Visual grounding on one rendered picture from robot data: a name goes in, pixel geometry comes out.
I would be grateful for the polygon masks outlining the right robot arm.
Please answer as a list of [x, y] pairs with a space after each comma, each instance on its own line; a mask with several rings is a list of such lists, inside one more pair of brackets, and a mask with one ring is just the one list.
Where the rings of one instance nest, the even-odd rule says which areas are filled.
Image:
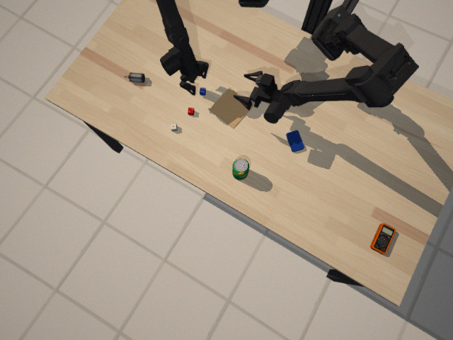
[[175, 0], [156, 0], [159, 7], [164, 30], [168, 41], [174, 45], [161, 59], [161, 65], [171, 76], [180, 70], [182, 75], [188, 76], [183, 65], [195, 62], [193, 50], [189, 44], [189, 37], [178, 12]]

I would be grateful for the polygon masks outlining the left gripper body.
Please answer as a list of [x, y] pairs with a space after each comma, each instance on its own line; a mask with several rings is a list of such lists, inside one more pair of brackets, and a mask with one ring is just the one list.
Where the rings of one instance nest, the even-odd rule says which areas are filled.
[[[256, 108], [259, 107], [260, 102], [261, 102], [261, 101], [258, 100], [258, 92], [259, 92], [259, 91], [260, 91], [260, 87], [254, 87], [254, 89], [253, 89], [253, 91], [252, 91], [250, 97], [249, 97], [248, 100], [247, 100], [247, 104], [248, 104], [248, 107], [249, 107], [249, 108], [250, 108], [251, 105], [252, 105], [251, 100], [255, 102], [255, 103], [254, 103], [254, 107], [256, 107]], [[272, 95], [271, 102], [273, 102], [273, 101], [272, 101], [272, 100], [273, 100], [273, 97], [274, 97], [274, 95]]]

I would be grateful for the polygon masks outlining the tan mat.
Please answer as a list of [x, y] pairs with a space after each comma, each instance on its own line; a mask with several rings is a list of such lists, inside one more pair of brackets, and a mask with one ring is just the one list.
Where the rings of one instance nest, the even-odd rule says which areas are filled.
[[247, 110], [241, 102], [234, 98], [234, 95], [240, 96], [229, 87], [210, 108], [215, 115], [221, 118], [232, 128], [235, 128], [241, 119], [249, 112], [249, 110]]

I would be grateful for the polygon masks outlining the green and yellow striped soda can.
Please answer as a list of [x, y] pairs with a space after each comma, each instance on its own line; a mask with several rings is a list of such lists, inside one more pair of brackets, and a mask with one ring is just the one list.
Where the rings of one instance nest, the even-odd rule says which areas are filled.
[[232, 166], [233, 177], [237, 180], [244, 180], [248, 175], [249, 163], [245, 159], [237, 159]]

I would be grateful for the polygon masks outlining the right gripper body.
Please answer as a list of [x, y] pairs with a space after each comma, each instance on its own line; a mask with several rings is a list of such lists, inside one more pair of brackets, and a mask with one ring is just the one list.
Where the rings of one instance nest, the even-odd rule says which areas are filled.
[[190, 64], [189, 66], [184, 65], [187, 70], [188, 76], [181, 75], [181, 82], [179, 83], [179, 85], [189, 89], [190, 84], [186, 81], [194, 84], [197, 76], [201, 77], [208, 65], [208, 62], [196, 61], [196, 59], [195, 62]]

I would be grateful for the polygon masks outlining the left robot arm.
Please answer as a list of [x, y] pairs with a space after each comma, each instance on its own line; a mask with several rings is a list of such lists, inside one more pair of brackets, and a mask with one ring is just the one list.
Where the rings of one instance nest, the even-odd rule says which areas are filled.
[[353, 55], [361, 53], [373, 64], [354, 67], [345, 78], [294, 80], [275, 93], [275, 77], [261, 74], [256, 79], [260, 87], [258, 100], [270, 103], [264, 114], [269, 123], [277, 123], [291, 105], [302, 106], [311, 101], [355, 101], [365, 103], [368, 108], [383, 108], [419, 68], [403, 44], [392, 45], [368, 31], [355, 13], [339, 24], [332, 18], [327, 19], [316, 39], [334, 59], [346, 51]]

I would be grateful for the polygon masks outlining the orange digital multimeter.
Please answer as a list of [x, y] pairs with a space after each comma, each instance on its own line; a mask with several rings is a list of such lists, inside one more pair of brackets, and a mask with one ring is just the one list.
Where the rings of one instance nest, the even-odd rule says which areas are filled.
[[396, 230], [386, 224], [380, 224], [370, 248], [380, 254], [386, 254]]

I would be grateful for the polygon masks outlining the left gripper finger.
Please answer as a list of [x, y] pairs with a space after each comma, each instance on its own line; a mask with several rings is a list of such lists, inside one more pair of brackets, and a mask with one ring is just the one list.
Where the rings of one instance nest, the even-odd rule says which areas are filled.
[[251, 74], [244, 74], [244, 77], [246, 77], [247, 79], [250, 79], [251, 81], [256, 82], [256, 78], [253, 78], [253, 77], [257, 77], [257, 76], [259, 76], [261, 74], [263, 74], [263, 72], [259, 71], [259, 72], [254, 72], [254, 73], [251, 73]]
[[247, 100], [249, 97], [234, 95], [234, 98], [237, 99], [238, 101], [240, 101], [248, 110], [250, 110], [250, 108], [248, 107], [248, 104], [247, 104]]

